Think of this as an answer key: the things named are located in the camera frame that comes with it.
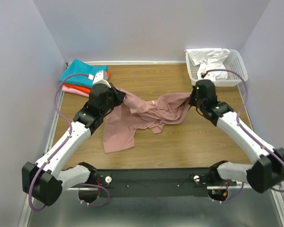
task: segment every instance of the metal floor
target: metal floor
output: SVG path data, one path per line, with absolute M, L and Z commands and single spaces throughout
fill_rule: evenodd
M 64 192 L 42 212 L 32 212 L 29 227 L 281 227 L 271 191 L 245 188 L 234 202 L 208 198 L 113 198 L 93 208 L 81 205 L 78 189 Z

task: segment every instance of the cable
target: cable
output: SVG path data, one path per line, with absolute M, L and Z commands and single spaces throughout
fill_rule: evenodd
M 110 201 L 110 194 L 109 194 L 109 191 L 101 186 L 101 185 L 96 185 L 96 184 L 89 184 L 89 183 L 80 183 L 80 185 L 83 185 L 83 186 L 88 186 L 88 187 L 94 187 L 94 188 L 99 188 L 101 190 L 104 190 L 107 194 L 107 200 L 104 202 L 104 203 L 101 203 L 101 204 L 92 204 L 92 203 L 88 203 L 88 202 L 85 202 L 84 200 L 81 200 L 81 204 L 84 203 L 90 207 L 103 207 L 104 205 L 108 204 L 108 202 Z
M 205 76 L 207 73 L 209 72 L 216 72 L 216 71 L 225 71 L 225 72 L 231 72 L 233 74 L 235 74 L 237 77 L 239 77 L 242 82 L 243 82 L 243 85 L 244 85 L 244 88 L 245 88 L 245 91 L 246 91 L 246 95 L 245 95 L 245 100 L 243 100 L 243 106 L 240 108 L 240 110 L 237 112 L 237 124 L 238 126 L 240 126 L 240 128 L 250 137 L 252 138 L 262 149 L 264 149 L 265 151 L 267 151 L 270 155 L 272 155 L 283 167 L 284 167 L 284 162 L 273 152 L 271 151 L 270 149 L 268 149 L 266 146 L 264 146 L 263 143 L 261 143 L 261 141 L 259 141 L 257 138 L 255 138 L 248 130 L 246 130 L 244 128 L 244 126 L 240 123 L 240 114 L 241 112 L 244 110 L 245 106 L 246 106 L 246 103 L 248 101 L 248 89 L 247 89 L 247 85 L 246 85 L 246 82 L 244 81 L 244 79 L 242 78 L 242 76 L 240 76 L 238 73 L 232 71 L 232 70 L 208 70 L 205 72 Z M 272 190 L 276 191 L 276 192 L 284 192 L 284 190 L 282 189 L 275 189 L 275 188 L 272 188 Z
M 55 156 L 57 154 L 57 152 L 64 146 L 64 144 L 69 140 L 70 136 L 71 136 L 71 133 L 72 133 L 72 125 L 71 125 L 71 122 L 59 111 L 59 108 L 57 106 L 57 99 L 58 99 L 58 94 L 59 94 L 59 90 L 60 88 L 62 87 L 63 83 L 71 78 L 71 77 L 75 77 L 75 76 L 78 76 L 78 75 L 81 75 L 81 76 L 85 76 L 85 77 L 89 77 L 89 74 L 85 74 L 85 73 L 75 73 L 75 74 L 72 74 L 72 75 L 69 75 L 67 76 L 61 83 L 60 85 L 58 86 L 58 89 L 57 89 L 57 92 L 56 92 L 56 95 L 55 95 L 55 99 L 54 99 L 54 107 L 57 111 L 57 113 L 64 119 L 66 120 L 66 122 L 68 123 L 69 125 L 69 128 L 70 128 L 70 134 L 68 137 L 65 138 L 65 140 L 61 143 L 61 145 L 59 147 L 57 147 L 57 149 L 48 157 L 47 159 L 47 162 L 44 162 L 41 167 L 37 170 L 36 174 L 34 175 L 33 177 L 33 180 L 30 184 L 30 187 L 29 187 L 29 190 L 28 190 L 28 204 L 30 206 L 30 208 L 33 210 L 33 211 L 42 211 L 46 206 L 42 206 L 41 208 L 35 208 L 34 205 L 33 205 L 33 202 L 32 202 L 32 194 L 33 194 L 33 188 L 34 188 L 34 185 L 35 185 L 35 182 L 38 178 L 38 176 L 40 175 L 41 171 L 44 169 L 44 167 L 46 166 L 46 164 L 49 163 L 49 161 L 53 158 L 53 156 Z
M 242 186 L 241 186 L 239 192 L 238 192 L 234 197 L 232 197 L 231 199 L 226 200 L 226 201 L 218 201 L 218 200 L 212 199 L 212 201 L 213 201 L 213 202 L 215 201 L 215 202 L 218 202 L 218 203 L 229 203 L 229 202 L 232 202 L 232 201 L 234 201 L 236 198 L 238 198 L 238 196 L 242 193 L 243 188 L 244 188 L 244 183 L 242 182 Z

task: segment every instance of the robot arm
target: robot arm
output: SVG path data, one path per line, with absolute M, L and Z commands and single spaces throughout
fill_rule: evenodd
M 284 180 L 284 167 L 264 147 L 284 162 L 284 149 L 275 149 L 244 124 L 225 102 L 218 102 L 215 86 L 210 80 L 199 80 L 194 87 L 189 104 L 201 111 L 205 119 L 226 132 L 247 154 L 252 165 L 219 162 L 211 167 L 205 181 L 236 180 L 249 183 L 257 192 L 263 193 Z
M 38 175 L 32 196 L 46 206 L 55 203 L 62 191 L 87 180 L 94 181 L 96 169 L 87 163 L 79 163 L 76 167 L 66 171 L 62 171 L 62 168 L 75 150 L 103 123 L 104 117 L 123 102 L 124 96 L 125 93 L 118 91 L 101 75 L 96 74 L 89 100 L 76 113 L 71 123 L 72 129 L 68 128 L 59 141 L 34 164 L 27 162 L 23 166 L 23 191 L 29 193 L 33 177 L 44 163 L 46 165 Z M 49 160 L 57 148 L 59 151 Z
M 89 100 L 78 111 L 73 119 L 72 132 L 70 128 L 53 146 L 53 148 L 34 164 L 27 162 L 22 168 L 23 191 L 29 193 L 33 177 L 41 170 L 33 187 L 32 196 L 46 206 L 50 206 L 59 198 L 62 191 L 84 182 L 95 182 L 97 179 L 96 168 L 87 164 L 79 163 L 76 167 L 62 171 L 62 167 L 72 156 L 74 151 L 88 139 L 101 125 L 104 117 L 115 106 L 123 102 L 125 94 L 108 84 L 103 75 L 94 78 L 94 86 L 89 94 Z M 210 80 L 200 80 L 193 89 L 189 100 L 191 106 L 200 110 L 204 118 L 210 120 L 214 126 L 219 127 L 232 137 L 246 152 L 252 165 L 233 164 L 221 161 L 209 168 L 207 174 L 200 176 L 200 181 L 207 185 L 219 185 L 223 180 L 235 180 L 249 183 L 257 192 L 264 192 L 272 186 L 284 180 L 284 168 L 280 162 L 262 149 L 254 140 L 238 126 L 237 114 L 225 102 L 218 102 L 214 84 Z M 242 121 L 240 123 L 247 128 L 252 136 L 262 141 L 262 144 L 277 154 L 284 161 L 284 149 L 275 149 L 272 145 L 264 142 Z

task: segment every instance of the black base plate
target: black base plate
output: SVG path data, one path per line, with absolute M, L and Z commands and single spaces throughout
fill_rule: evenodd
M 168 168 L 168 169 L 98 169 L 97 177 L 100 185 L 108 189 L 111 197 L 170 197 L 170 196 L 196 196 L 207 197 L 208 186 L 224 185 L 206 182 L 205 175 L 209 168 Z M 194 182 L 197 175 L 200 182 Z M 111 183 L 105 178 L 110 176 Z M 106 197 L 101 190 L 100 197 Z

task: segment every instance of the screw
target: screw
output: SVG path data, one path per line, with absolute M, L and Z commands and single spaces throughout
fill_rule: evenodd
M 200 182 L 200 177 L 198 175 L 194 176 L 194 181 L 196 183 Z

